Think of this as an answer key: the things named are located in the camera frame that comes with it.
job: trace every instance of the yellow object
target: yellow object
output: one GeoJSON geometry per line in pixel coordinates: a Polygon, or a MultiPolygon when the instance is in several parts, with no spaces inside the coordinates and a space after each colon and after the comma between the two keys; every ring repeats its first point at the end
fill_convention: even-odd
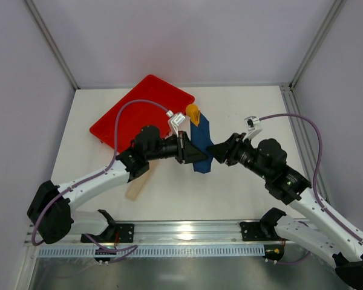
{"type": "Polygon", "coordinates": [[[200,111],[197,105],[190,104],[186,108],[186,114],[190,118],[191,122],[198,126],[200,123],[200,111]]]}

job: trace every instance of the blue fabric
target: blue fabric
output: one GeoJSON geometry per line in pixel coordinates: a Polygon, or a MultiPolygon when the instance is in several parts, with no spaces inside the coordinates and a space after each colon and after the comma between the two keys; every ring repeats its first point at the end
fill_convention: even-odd
{"type": "Polygon", "coordinates": [[[191,125],[191,142],[209,157],[207,160],[193,163],[194,171],[208,173],[211,171],[212,155],[207,152],[206,148],[214,145],[210,138],[210,122],[200,113],[198,126],[191,121],[189,123],[191,125]]]}

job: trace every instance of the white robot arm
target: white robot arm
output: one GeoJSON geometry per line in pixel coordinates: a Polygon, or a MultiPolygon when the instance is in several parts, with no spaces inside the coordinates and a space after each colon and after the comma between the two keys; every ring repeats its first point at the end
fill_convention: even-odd
{"type": "MultiPolygon", "coordinates": [[[[346,284],[363,290],[363,232],[328,203],[320,204],[310,182],[286,164],[287,154],[276,140],[263,140],[257,148],[251,145],[251,139],[262,130],[257,117],[247,118],[246,124],[247,133],[233,134],[227,141],[207,147],[207,151],[219,163],[228,166],[240,163],[262,177],[274,198],[300,212],[318,228],[318,231],[308,228],[272,208],[261,218],[261,231],[269,237],[298,243],[331,265],[346,284]]],[[[68,233],[92,234],[98,242],[112,242],[117,229],[107,212],[76,209],[105,190],[141,176],[149,169],[149,160],[173,157],[182,164],[207,159],[186,132],[178,131],[175,126],[172,132],[170,137],[160,138],[156,127],[144,127],[132,146],[117,155],[109,170],[100,169],[80,181],[60,185],[43,183],[27,214],[32,223],[39,220],[38,232],[44,242],[55,243],[68,233]]]]}
{"type": "Polygon", "coordinates": [[[311,230],[273,208],[261,218],[261,231],[296,242],[334,267],[346,284],[363,289],[363,232],[315,195],[310,182],[286,164],[287,154],[276,140],[263,140],[254,148],[251,139],[262,130],[260,120],[252,116],[245,121],[248,133],[233,134],[227,141],[208,147],[208,152],[219,163],[240,163],[262,177],[274,198],[301,213],[319,230],[311,230]]]}

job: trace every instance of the red plastic tray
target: red plastic tray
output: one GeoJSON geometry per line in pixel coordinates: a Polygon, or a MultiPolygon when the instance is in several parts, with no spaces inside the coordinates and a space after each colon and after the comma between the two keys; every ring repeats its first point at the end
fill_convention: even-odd
{"type": "MultiPolygon", "coordinates": [[[[114,148],[114,123],[120,108],[129,101],[137,99],[151,100],[171,110],[173,113],[185,114],[187,105],[195,98],[181,89],[164,82],[153,75],[146,76],[124,98],[113,106],[101,119],[90,127],[90,132],[114,148]]],[[[120,116],[118,127],[118,152],[130,146],[131,140],[146,125],[155,125],[160,129],[160,136],[166,137],[170,133],[168,117],[157,106],[147,103],[134,103],[126,107],[120,116]]]]}

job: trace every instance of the gray wall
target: gray wall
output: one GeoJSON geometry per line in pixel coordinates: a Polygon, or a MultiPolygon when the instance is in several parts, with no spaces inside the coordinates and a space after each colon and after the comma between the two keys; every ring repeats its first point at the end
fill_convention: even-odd
{"type": "Polygon", "coordinates": [[[292,80],[333,0],[35,0],[81,88],[292,80]]]}
{"type": "Polygon", "coordinates": [[[363,0],[348,0],[296,89],[324,141],[336,208],[363,230],[363,0]]]}
{"type": "Polygon", "coordinates": [[[51,175],[74,91],[20,0],[0,0],[0,289],[13,289],[30,222],[51,175]]]}

